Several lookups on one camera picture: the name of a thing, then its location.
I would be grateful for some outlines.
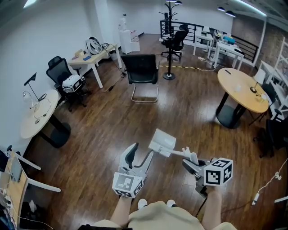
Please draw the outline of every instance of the round table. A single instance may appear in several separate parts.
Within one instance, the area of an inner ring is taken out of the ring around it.
[[[60,148],[67,142],[71,128],[67,123],[61,123],[53,115],[59,100],[58,92],[52,89],[47,91],[46,94],[46,98],[38,102],[38,108],[36,110],[31,108],[22,120],[20,136],[23,139],[29,139],[34,137],[36,134],[39,134],[53,147]],[[48,121],[50,121],[50,123],[56,128],[51,133],[51,138],[47,137],[41,131]]]
[[[250,90],[251,86],[256,85],[252,77],[236,69],[223,68],[218,72],[218,80],[226,91],[216,109],[217,119],[223,126],[237,128],[240,123],[239,119],[246,109],[255,113],[264,113],[268,110],[268,100],[263,100],[259,96],[265,94],[261,86],[257,84],[257,93]],[[229,95],[238,103],[235,109],[224,105]]]

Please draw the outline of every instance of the ceiling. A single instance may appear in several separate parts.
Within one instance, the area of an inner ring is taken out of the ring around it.
[[[27,0],[0,0],[0,27],[23,11]],[[243,0],[267,15],[267,21],[288,31],[288,0]],[[237,0],[213,0],[218,6],[234,13],[263,18],[255,10]]]

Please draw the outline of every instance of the brick wall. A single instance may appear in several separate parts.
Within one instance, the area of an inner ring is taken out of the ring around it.
[[[263,21],[237,14],[233,20],[232,35],[259,46],[262,29]],[[274,67],[280,52],[283,36],[288,39],[288,32],[267,23],[263,45],[256,63],[257,67],[260,66],[261,60]]]

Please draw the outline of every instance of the railing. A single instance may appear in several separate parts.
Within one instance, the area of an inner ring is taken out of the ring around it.
[[[204,28],[204,26],[201,25],[196,25],[196,24],[192,24],[192,23],[186,23],[186,22],[172,22],[172,30],[173,31],[179,31],[179,25],[187,25],[188,29],[189,29],[189,33],[186,36],[185,40],[186,41],[191,41],[193,43],[195,43],[195,31],[197,29],[202,29]],[[161,20],[160,21],[160,30],[161,30],[161,38],[168,38],[169,37],[169,31],[168,31],[168,21],[167,20]],[[210,33],[212,36],[214,34],[215,29],[210,28]],[[232,35],[232,37],[235,39],[235,43],[239,46],[239,48],[242,50],[242,52],[245,54],[245,59],[251,61],[252,63],[255,60],[255,56],[256,53],[258,51],[258,46],[242,39],[239,37],[236,37],[234,35]],[[199,41],[196,42],[200,42],[200,44],[207,44],[207,40],[202,40],[199,39]]]

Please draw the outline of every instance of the office chair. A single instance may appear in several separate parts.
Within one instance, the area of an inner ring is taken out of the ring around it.
[[[54,57],[48,62],[49,69],[46,71],[46,74],[55,82],[54,87],[58,90],[60,95],[66,98],[70,104],[69,111],[72,111],[72,105],[76,100],[80,102],[84,107],[86,104],[83,103],[83,96],[86,94],[91,94],[91,92],[84,92],[82,88],[84,87],[84,83],[82,82],[82,86],[79,89],[72,93],[66,93],[63,91],[62,83],[68,77],[72,75],[70,72],[66,59],[61,58],[59,56]]]
[[[128,74],[129,84],[134,84],[131,100],[138,103],[156,103],[158,100],[158,67],[156,67],[155,54],[137,54],[121,56]],[[136,84],[157,83],[157,97],[154,101],[137,101],[133,96]]]
[[[162,52],[161,55],[163,55],[164,53],[167,53],[168,54],[167,59],[169,59],[169,56],[174,54],[179,58],[179,61],[180,61],[182,53],[178,51],[183,49],[183,46],[184,46],[183,41],[185,37],[188,35],[188,33],[189,33],[189,29],[186,28],[185,30],[177,31],[175,33],[175,36],[172,37],[171,40],[167,39],[167,40],[162,41],[161,44],[166,46],[166,48],[169,48],[171,46],[172,52],[169,53],[169,51],[165,51],[165,52]]]
[[[262,89],[264,90],[264,92],[267,94],[267,96],[269,97],[269,108],[271,107],[271,105],[274,104],[274,102],[276,101],[276,97],[277,97],[277,93],[275,92],[273,86],[271,84],[263,84]],[[264,113],[261,113],[256,119],[254,119],[250,124],[252,125],[255,121],[257,121],[259,118],[259,122],[261,122],[261,120],[263,119],[263,117],[267,114],[267,111]]]
[[[267,154],[270,149],[270,157],[274,156],[274,147],[279,150],[287,146],[288,143],[288,117],[284,120],[278,118],[282,113],[275,109],[276,116],[274,119],[266,120],[266,130],[261,128],[258,132],[258,136],[253,138],[253,141],[261,141],[264,143],[264,151],[260,155],[262,158]]]

